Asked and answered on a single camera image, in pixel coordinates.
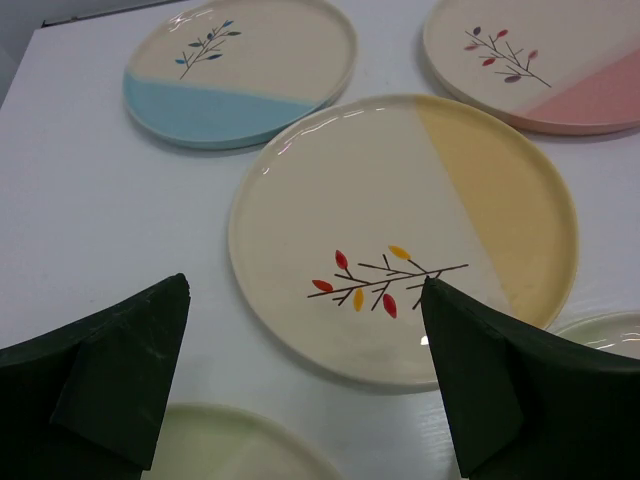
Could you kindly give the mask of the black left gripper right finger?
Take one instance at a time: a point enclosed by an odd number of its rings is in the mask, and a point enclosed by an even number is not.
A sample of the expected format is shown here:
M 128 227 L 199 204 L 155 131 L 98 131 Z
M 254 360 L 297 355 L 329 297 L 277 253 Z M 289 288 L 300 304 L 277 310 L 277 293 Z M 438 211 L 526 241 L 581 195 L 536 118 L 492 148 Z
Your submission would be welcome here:
M 466 479 L 635 479 L 639 363 L 429 278 L 421 311 Z

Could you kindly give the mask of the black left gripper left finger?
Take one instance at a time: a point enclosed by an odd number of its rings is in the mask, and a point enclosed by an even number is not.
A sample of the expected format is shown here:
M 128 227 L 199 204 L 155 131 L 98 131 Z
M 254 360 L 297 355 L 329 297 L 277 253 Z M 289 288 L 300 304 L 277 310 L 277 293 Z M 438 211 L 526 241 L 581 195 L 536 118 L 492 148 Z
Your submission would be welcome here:
M 178 273 L 2 349 L 2 471 L 150 470 L 189 306 Z

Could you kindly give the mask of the cream plate green section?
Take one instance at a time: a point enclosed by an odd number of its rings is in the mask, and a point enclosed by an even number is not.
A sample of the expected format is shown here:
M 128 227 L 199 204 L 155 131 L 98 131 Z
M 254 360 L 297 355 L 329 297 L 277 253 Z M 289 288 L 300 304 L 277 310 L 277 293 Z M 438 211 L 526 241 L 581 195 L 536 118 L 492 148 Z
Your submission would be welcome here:
M 212 404 L 167 407 L 144 479 L 339 479 L 331 463 L 280 424 Z

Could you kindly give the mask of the cream plate yellow section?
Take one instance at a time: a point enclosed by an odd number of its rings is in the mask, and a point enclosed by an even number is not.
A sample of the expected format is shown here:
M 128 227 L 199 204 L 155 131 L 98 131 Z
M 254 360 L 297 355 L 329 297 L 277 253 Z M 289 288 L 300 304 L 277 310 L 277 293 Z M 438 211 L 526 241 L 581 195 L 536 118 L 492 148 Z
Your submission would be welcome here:
M 268 143 L 238 187 L 228 245 L 282 343 L 402 389 L 437 384 L 426 278 L 546 328 L 578 263 L 574 204 L 546 155 L 475 108 L 409 94 L 323 110 Z

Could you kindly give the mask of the cream plate pink section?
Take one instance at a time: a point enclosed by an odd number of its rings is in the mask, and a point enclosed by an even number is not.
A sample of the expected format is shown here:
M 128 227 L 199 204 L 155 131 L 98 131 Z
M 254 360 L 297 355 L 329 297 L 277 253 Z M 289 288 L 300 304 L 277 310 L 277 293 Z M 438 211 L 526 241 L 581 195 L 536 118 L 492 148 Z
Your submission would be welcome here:
M 457 99 L 555 135 L 639 125 L 636 1 L 440 1 L 426 58 Z

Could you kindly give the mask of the cream plate blue section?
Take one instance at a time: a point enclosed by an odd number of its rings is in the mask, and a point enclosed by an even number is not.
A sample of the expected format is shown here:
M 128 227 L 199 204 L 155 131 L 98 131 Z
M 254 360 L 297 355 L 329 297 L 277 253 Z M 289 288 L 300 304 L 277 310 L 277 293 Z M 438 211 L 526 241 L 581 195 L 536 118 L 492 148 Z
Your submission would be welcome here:
M 139 44 L 124 70 L 124 102 L 172 144 L 248 147 L 333 103 L 357 52 L 352 23 L 327 1 L 210 1 Z

